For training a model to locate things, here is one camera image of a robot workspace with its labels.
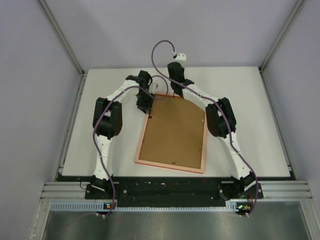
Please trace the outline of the red picture frame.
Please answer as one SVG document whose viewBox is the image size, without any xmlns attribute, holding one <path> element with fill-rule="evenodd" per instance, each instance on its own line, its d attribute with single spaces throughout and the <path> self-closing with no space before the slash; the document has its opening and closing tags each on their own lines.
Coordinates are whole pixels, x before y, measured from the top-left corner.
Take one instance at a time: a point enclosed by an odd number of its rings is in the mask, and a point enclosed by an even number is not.
<svg viewBox="0 0 320 240">
<path fill-rule="evenodd" d="M 205 111 L 180 96 L 153 102 L 144 118 L 136 164 L 203 174 L 207 122 Z"/>
</svg>

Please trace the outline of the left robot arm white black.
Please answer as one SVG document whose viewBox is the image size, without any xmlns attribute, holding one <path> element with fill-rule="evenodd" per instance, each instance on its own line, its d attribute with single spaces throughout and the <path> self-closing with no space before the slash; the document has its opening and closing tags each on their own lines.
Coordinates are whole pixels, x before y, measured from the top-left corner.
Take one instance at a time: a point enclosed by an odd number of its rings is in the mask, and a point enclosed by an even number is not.
<svg viewBox="0 0 320 240">
<path fill-rule="evenodd" d="M 93 113 L 93 143 L 97 149 L 95 178 L 108 181 L 113 175 L 113 151 L 115 137 L 123 126 L 123 106 L 136 98 L 136 107 L 144 114 L 150 114 L 155 100 L 155 89 L 151 75 L 141 70 L 137 76 L 129 75 L 122 85 L 108 97 L 99 97 Z"/>
</svg>

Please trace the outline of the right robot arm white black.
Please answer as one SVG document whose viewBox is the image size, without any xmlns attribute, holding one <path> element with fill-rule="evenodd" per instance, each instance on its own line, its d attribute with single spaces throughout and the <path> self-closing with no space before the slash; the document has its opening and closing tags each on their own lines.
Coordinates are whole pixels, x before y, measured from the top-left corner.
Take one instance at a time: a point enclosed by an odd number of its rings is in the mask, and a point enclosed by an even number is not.
<svg viewBox="0 0 320 240">
<path fill-rule="evenodd" d="M 185 68 L 178 62 L 169 63 L 167 70 L 173 92 L 205 112 L 209 133 L 218 138 L 228 151 L 234 194 L 239 198 L 245 198 L 252 189 L 258 194 L 258 178 L 241 154 L 236 136 L 237 121 L 229 99 L 226 97 L 215 99 L 199 89 L 193 81 L 185 78 Z"/>
</svg>

